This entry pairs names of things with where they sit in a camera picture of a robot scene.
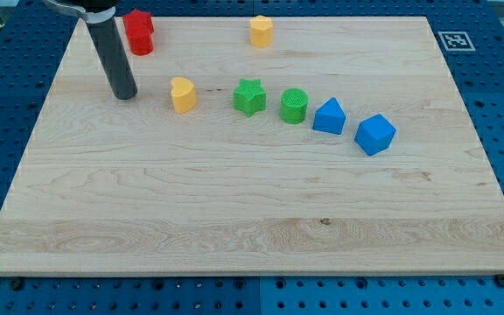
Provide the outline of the robot arm end black silver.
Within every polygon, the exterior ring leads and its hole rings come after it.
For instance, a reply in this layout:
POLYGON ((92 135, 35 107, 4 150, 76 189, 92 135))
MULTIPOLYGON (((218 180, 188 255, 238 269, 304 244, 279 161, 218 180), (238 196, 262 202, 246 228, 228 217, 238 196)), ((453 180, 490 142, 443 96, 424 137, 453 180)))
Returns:
POLYGON ((80 18, 88 24, 99 24, 116 14, 120 0, 43 0, 52 11, 80 18))

